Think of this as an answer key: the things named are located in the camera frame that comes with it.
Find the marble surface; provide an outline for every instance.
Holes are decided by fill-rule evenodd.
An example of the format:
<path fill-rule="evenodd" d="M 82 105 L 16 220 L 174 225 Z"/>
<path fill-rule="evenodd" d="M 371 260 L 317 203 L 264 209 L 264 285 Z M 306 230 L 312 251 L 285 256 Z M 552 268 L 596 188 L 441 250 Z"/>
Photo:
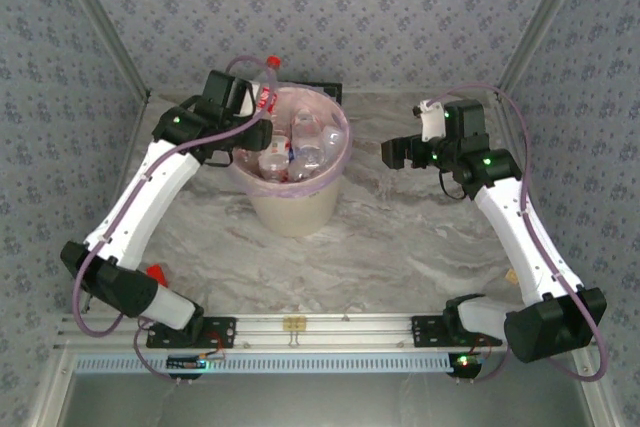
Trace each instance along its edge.
<path fill-rule="evenodd" d="M 506 254 L 475 204 L 445 197 L 435 170 L 392 171 L 380 159 L 380 142 L 420 131 L 411 107 L 423 98 L 345 94 L 353 155 L 336 212 L 318 233 L 272 234 L 224 169 L 202 167 L 161 220 L 142 267 L 163 263 L 170 287 L 207 313 L 431 312 L 475 292 L 517 302 Z M 171 106 L 152 96 L 130 175 Z"/>

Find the wall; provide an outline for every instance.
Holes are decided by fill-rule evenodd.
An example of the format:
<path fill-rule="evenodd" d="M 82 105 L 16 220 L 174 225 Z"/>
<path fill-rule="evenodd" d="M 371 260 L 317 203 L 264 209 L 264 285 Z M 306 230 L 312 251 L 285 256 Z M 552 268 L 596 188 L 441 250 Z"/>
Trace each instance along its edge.
<path fill-rule="evenodd" d="M 514 93 L 542 217 L 607 297 L 610 375 L 629 425 L 640 425 L 639 49 L 639 0 L 567 0 Z"/>
<path fill-rule="evenodd" d="M 59 261 L 104 215 L 139 103 L 76 0 L 2 0 L 0 425 L 19 425 L 69 312 Z"/>
<path fill-rule="evenodd" d="M 363 90 L 497 82 L 539 0 L 101 2 L 149 87 L 199 91 L 244 53 Z"/>

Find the red bottle cap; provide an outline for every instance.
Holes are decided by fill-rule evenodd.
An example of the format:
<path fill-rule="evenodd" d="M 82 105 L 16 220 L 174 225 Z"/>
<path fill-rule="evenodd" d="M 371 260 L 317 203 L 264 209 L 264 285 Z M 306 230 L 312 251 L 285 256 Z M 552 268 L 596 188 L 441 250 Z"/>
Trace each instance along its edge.
<path fill-rule="evenodd" d="M 152 279 L 155 279 L 163 287 L 169 287 L 167 278 L 164 276 L 164 272 L 162 271 L 162 267 L 160 267 L 160 265 L 154 264 L 151 267 L 148 267 L 147 275 Z"/>
<path fill-rule="evenodd" d="M 267 65 L 272 69 L 277 69 L 278 67 L 280 67 L 281 63 L 282 61 L 280 60 L 280 57 L 276 57 L 275 55 L 270 55 L 269 57 L 267 57 Z"/>

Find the trash bin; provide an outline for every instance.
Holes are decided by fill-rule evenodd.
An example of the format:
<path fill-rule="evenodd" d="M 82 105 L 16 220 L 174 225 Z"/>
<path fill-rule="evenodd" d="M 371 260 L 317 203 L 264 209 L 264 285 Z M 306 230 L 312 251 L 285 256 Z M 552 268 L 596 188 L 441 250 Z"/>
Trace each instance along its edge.
<path fill-rule="evenodd" d="M 322 228 L 331 218 L 340 193 L 345 165 L 351 155 L 349 121 L 331 97 L 304 86 L 281 86 L 276 109 L 299 106 L 317 116 L 323 126 L 333 125 L 345 133 L 342 151 L 315 177 L 296 183 L 273 183 L 259 177 L 246 164 L 234 162 L 229 175 L 244 192 L 262 223 L 285 237 L 303 237 Z"/>

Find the robotic arm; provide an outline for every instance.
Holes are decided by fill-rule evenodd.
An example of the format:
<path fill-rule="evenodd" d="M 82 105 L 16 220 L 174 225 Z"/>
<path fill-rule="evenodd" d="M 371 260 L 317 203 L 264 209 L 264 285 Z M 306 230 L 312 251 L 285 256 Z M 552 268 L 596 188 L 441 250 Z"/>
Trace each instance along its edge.
<path fill-rule="evenodd" d="M 111 212 L 83 244 L 67 242 L 62 249 L 60 257 L 76 277 L 89 253 L 101 246 L 83 277 L 85 291 L 128 317 L 143 316 L 160 322 L 187 341 L 197 338 L 203 309 L 137 268 L 169 204 L 214 152 L 226 152 L 228 162 L 212 165 L 226 166 L 232 161 L 235 147 L 260 151 L 269 145 L 271 122 L 260 120 L 235 136 L 169 154 L 178 145 L 248 122 L 255 112 L 258 89 L 257 84 L 211 71 L 202 95 L 189 98 L 161 116 L 142 165 Z M 161 164 L 147 176 L 149 167 L 156 163 Z M 136 189 L 136 201 L 131 202 Z"/>
<path fill-rule="evenodd" d="M 444 311 L 449 330 L 506 340 L 523 362 L 586 346 L 592 332 L 525 227 L 519 204 L 522 173 L 507 150 L 490 149 L 482 105 L 461 100 L 427 106 L 424 101 L 414 108 L 414 115 L 422 120 L 422 134 L 384 142 L 383 161 L 389 168 L 401 169 L 408 159 L 413 168 L 435 166 L 453 174 L 496 231 L 518 275 L 525 305 L 518 310 L 475 294 L 453 299 Z M 529 199 L 527 213 L 560 275 L 599 323 L 606 308 L 602 292 L 584 288 L 553 245 Z"/>

